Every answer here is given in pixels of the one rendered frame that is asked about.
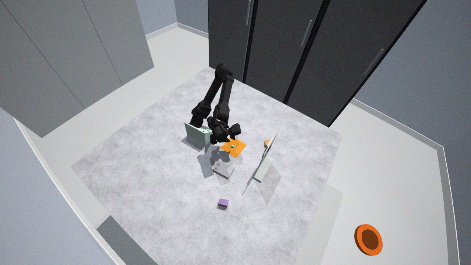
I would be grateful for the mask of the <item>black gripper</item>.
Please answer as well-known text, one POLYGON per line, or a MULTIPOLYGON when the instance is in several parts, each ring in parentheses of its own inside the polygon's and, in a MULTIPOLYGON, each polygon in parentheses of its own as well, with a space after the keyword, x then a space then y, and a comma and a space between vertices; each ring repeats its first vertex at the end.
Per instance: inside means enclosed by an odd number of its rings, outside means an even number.
MULTIPOLYGON (((239 135, 241 133, 241 128, 240 128, 240 124, 236 123, 234 125, 232 125, 230 128, 227 129, 227 127, 225 127, 225 129, 227 130, 227 136, 230 135, 230 138, 235 140, 235 136, 236 135, 239 135)), ((216 141, 216 138, 214 137, 213 134, 210 135, 210 142, 214 145, 217 143, 216 141)), ((230 140, 227 138, 224 142, 230 142, 230 140)))

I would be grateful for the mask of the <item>orange square marking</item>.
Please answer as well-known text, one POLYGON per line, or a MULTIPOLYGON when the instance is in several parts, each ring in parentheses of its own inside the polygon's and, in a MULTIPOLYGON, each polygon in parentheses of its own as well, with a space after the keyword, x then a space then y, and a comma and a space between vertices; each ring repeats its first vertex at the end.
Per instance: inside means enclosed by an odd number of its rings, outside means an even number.
POLYGON ((245 148, 246 144, 237 140, 229 138, 230 142, 226 142, 223 144, 221 149, 223 149, 225 152, 229 153, 233 157, 237 158, 238 155, 242 152, 242 150, 245 148), (231 148, 231 145, 236 145, 235 147, 231 148))

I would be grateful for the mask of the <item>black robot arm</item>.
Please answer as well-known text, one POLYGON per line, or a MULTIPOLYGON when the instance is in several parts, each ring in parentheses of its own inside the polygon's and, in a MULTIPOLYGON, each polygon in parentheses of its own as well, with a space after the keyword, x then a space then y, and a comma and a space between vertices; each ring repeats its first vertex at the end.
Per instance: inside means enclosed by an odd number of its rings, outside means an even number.
POLYGON ((214 74, 215 78, 204 100, 200 101, 191 111, 193 116, 189 124, 196 128, 200 128, 202 127, 203 119, 207 119, 208 127, 212 130, 217 142, 224 142, 227 139, 227 130, 225 127, 229 128, 228 120, 230 109, 228 104, 231 88, 234 83, 234 74, 231 71, 231 68, 224 64, 217 65, 214 74), (210 105, 221 85, 222 90, 219 96, 219 102, 214 108, 213 116, 209 116, 207 118, 212 110, 210 105))

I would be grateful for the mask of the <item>small purple block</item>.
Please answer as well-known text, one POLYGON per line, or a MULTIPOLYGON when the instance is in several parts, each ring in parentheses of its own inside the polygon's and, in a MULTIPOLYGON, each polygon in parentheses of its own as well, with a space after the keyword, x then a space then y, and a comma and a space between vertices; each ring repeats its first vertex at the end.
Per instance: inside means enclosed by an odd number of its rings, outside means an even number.
POLYGON ((227 207, 228 206, 228 200, 219 198, 218 206, 227 207))

